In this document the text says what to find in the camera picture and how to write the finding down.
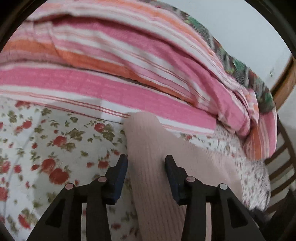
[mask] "white wall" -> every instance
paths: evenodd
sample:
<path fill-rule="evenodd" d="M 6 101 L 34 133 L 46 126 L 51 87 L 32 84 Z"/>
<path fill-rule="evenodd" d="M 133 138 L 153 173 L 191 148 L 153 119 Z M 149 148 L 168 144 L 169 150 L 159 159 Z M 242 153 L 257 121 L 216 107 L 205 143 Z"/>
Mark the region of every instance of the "white wall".
<path fill-rule="evenodd" d="M 282 38 L 244 0 L 162 1 L 190 14 L 208 28 L 230 55 L 249 66 L 269 88 L 289 60 L 291 53 Z"/>

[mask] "folded blanket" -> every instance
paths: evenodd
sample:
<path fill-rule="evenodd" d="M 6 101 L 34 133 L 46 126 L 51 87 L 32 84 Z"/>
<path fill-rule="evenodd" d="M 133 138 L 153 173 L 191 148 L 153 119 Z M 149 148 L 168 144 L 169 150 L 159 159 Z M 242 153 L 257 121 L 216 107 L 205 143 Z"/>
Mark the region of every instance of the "folded blanket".
<path fill-rule="evenodd" d="M 217 39 L 203 26 L 200 22 L 192 16 L 181 11 L 180 9 L 171 6 L 170 4 L 155 1 L 155 0 L 140 0 L 163 8 L 178 16 L 183 22 L 189 24 L 195 31 L 197 31 L 206 41 L 208 46 L 215 51 L 218 58 L 221 60 L 225 71 L 233 76 L 235 80 L 246 88 L 251 88 L 256 93 L 258 101 L 259 112 L 267 113 L 275 107 L 272 95 L 266 84 L 260 79 L 248 66 L 230 56 Z"/>
<path fill-rule="evenodd" d="M 0 73 L 0 94 L 13 99 L 119 123 L 147 111 L 166 129 L 189 134 L 212 134 L 216 127 L 201 109 L 109 74 L 28 61 L 2 65 Z"/>
<path fill-rule="evenodd" d="M 65 14 L 73 17 L 60 17 Z M 214 114 L 246 138 L 250 160 L 273 154 L 275 109 L 259 113 L 254 90 L 228 75 L 203 38 L 176 15 L 130 0 L 51 0 L 29 20 L 0 62 L 53 61 L 131 78 Z"/>
<path fill-rule="evenodd" d="M 175 137 L 149 113 L 133 114 L 124 124 L 133 198 L 143 241 L 181 240 L 185 206 L 173 200 L 164 169 L 166 155 L 204 184 L 226 183 L 242 199 L 235 163 L 218 152 L 198 148 Z M 207 205 L 206 240 L 211 240 L 210 205 Z"/>

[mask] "wooden chair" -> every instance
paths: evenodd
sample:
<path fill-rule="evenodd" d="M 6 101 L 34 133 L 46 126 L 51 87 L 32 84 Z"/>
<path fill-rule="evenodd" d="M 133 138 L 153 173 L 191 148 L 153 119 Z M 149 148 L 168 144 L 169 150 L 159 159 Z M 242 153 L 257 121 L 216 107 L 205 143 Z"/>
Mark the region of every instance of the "wooden chair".
<path fill-rule="evenodd" d="M 283 152 L 285 152 L 285 150 L 288 151 L 289 153 L 289 158 L 287 158 L 286 161 L 283 161 L 281 159 L 281 162 L 283 163 L 277 170 L 273 171 L 272 173 L 270 173 L 269 175 L 269 179 L 272 182 L 273 180 L 275 180 L 277 177 L 287 173 L 287 170 L 290 169 L 296 169 L 296 155 L 295 155 L 295 151 L 294 148 L 292 146 L 292 143 L 290 141 L 290 138 L 285 130 L 285 128 L 283 127 L 282 123 L 279 120 L 278 117 L 278 131 L 277 131 L 278 136 L 281 135 L 282 138 L 284 139 L 284 144 L 279 147 L 275 153 L 268 159 L 265 160 L 265 164 L 270 165 L 273 161 L 277 161 L 277 157 L 279 157 L 280 154 L 282 154 Z M 286 180 L 284 183 L 282 183 L 280 186 L 274 188 L 273 190 L 271 190 L 271 198 L 273 198 L 275 195 L 285 191 L 287 192 L 287 188 L 293 183 L 293 181 L 296 180 L 296 173 L 294 173 L 288 180 Z M 284 200 L 285 195 L 283 196 L 283 198 L 278 201 L 277 203 L 271 205 L 268 207 L 267 209 L 267 213 L 268 214 L 272 214 L 274 213 L 278 207 L 281 205 L 281 203 Z"/>

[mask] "bed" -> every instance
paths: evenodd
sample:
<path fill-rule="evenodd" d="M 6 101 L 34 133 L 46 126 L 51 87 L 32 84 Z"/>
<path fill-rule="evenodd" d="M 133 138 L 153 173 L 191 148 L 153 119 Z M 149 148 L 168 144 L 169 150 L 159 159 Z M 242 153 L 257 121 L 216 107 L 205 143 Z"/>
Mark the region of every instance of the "bed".
<path fill-rule="evenodd" d="M 152 13 L 151 25 L 134 21 L 127 28 L 122 23 L 130 16 L 118 14 L 117 4 L 135 20 Z M 116 21 L 107 19 L 106 11 L 117 13 Z M 86 26 L 92 32 L 81 30 Z M 204 40 L 205 30 L 167 4 L 137 1 L 85 1 L 83 7 L 48 1 L 21 25 L 0 54 L 0 214 L 16 241 L 29 236 L 65 184 L 88 184 L 126 154 L 122 123 L 138 111 L 155 114 L 174 135 L 233 159 L 244 205 L 266 210 L 270 182 L 262 160 L 276 146 L 271 93 L 215 39 L 212 46 Z M 91 48 L 87 36 L 110 51 Z M 150 55 L 143 54 L 147 46 Z M 245 70 L 248 76 L 242 75 Z M 252 81 L 244 86 L 241 78 Z M 141 240 L 128 175 L 108 218 L 113 240 Z"/>

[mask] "wooden bed frame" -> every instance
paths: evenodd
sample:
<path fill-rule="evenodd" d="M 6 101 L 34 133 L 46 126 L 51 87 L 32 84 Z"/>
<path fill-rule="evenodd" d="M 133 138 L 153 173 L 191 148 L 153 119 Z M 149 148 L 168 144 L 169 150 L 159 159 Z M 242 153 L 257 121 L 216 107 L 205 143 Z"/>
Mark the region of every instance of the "wooden bed frame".
<path fill-rule="evenodd" d="M 291 94 L 296 84 L 296 59 L 291 55 L 284 71 L 271 89 L 278 110 Z"/>

